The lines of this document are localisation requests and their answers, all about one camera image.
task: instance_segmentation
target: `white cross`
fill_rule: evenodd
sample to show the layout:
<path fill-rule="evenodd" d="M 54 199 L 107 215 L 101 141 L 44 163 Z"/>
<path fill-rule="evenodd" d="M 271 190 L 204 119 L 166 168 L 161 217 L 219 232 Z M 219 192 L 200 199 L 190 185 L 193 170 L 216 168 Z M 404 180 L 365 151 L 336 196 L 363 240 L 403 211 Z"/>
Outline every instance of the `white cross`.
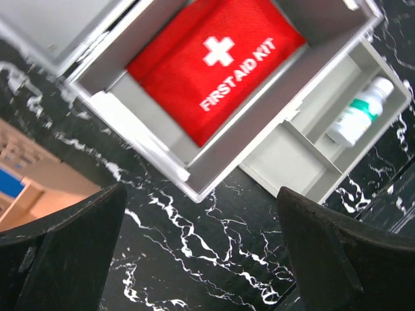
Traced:
<path fill-rule="evenodd" d="M 220 62 L 222 66 L 227 67 L 233 62 L 229 50 L 235 45 L 230 37 L 225 37 L 221 42 L 216 37 L 209 37 L 203 45 L 210 51 L 203 60 L 208 66 L 213 66 Z"/>

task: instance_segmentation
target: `green label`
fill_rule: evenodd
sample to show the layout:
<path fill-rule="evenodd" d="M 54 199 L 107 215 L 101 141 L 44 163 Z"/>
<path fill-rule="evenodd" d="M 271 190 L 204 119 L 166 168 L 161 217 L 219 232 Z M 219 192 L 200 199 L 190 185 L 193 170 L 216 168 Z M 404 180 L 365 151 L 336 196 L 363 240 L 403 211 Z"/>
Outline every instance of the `green label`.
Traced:
<path fill-rule="evenodd" d="M 368 102 L 364 102 L 360 99 L 355 99 L 351 104 L 350 107 L 356 108 L 366 114 L 369 119 L 373 122 L 377 118 L 377 114 L 373 114 L 370 112 L 370 107 Z"/>

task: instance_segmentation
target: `bottle cap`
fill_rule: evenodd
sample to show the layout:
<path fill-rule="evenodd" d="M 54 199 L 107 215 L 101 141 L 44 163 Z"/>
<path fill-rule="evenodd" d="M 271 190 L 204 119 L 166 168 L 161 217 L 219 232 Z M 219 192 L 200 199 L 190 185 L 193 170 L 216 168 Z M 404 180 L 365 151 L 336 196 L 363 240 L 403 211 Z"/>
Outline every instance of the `bottle cap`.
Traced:
<path fill-rule="evenodd" d="M 394 84 L 391 83 L 391 81 L 381 76 L 375 78 L 370 87 L 377 87 L 385 94 L 385 97 L 388 97 L 390 94 L 392 94 L 395 89 Z"/>

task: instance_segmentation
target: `gray box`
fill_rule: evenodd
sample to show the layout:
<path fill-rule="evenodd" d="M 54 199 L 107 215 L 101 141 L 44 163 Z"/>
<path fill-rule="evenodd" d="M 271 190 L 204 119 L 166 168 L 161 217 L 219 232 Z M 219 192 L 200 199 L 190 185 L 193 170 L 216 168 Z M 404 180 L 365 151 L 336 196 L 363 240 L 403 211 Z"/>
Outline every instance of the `gray box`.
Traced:
<path fill-rule="evenodd" d="M 381 13 L 372 0 L 360 0 L 353 10 L 343 0 L 274 2 L 305 37 L 308 45 L 271 74 L 202 148 L 197 147 L 125 72 L 129 61 L 181 9 L 185 0 L 140 0 L 132 6 L 131 0 L 117 4 L 107 0 L 107 5 L 97 7 L 90 22 L 88 19 L 82 21 L 88 25 L 85 32 L 74 27 L 71 38 L 75 39 L 61 39 L 62 50 L 56 55 L 50 55 L 50 51 L 42 53 L 35 47 L 33 41 L 36 38 L 22 26 L 27 23 L 21 24 L 16 12 L 11 12 L 15 14 L 12 19 L 7 18 L 11 16 L 8 9 L 1 13 L 0 17 L 6 19 L 0 20 L 0 31 L 6 32 L 12 41 L 31 47 L 38 59 L 49 62 L 48 68 L 58 75 L 68 68 L 68 64 L 75 63 L 76 55 L 81 55 L 82 61 L 67 79 L 68 84 L 122 138 L 192 200 L 200 202 L 279 123 L 292 117 L 303 99 L 381 20 Z M 63 13 L 64 7 L 58 9 Z M 107 15 L 99 21 L 103 12 Z M 117 19 L 117 14 L 122 15 L 119 22 L 110 30 L 105 28 Z M 48 16 L 42 18 L 50 21 Z M 71 21 L 65 18 L 64 23 Z M 42 25 L 39 27 L 35 34 L 45 31 L 45 50 L 47 44 L 61 34 L 51 34 Z M 82 41 L 80 38 L 85 34 L 86 39 Z M 80 41 L 82 45 L 75 48 L 74 53 L 72 45 Z M 314 131 L 313 135 L 319 135 L 318 128 Z"/>

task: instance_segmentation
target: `first aid kit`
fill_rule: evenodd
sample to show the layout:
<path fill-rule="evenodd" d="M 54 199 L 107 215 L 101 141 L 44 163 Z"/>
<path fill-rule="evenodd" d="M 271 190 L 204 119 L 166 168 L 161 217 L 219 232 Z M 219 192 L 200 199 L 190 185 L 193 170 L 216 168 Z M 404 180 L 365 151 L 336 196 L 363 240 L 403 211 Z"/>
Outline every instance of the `first aid kit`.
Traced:
<path fill-rule="evenodd" d="M 299 47 L 269 0 L 198 0 L 127 67 L 198 146 Z"/>
<path fill-rule="evenodd" d="M 0 37 L 194 202 L 238 165 L 318 201 L 407 104 L 365 42 L 382 19 L 372 0 L 23 2 L 2 0 Z M 383 114 L 353 148 L 326 144 L 379 75 L 395 87 Z"/>

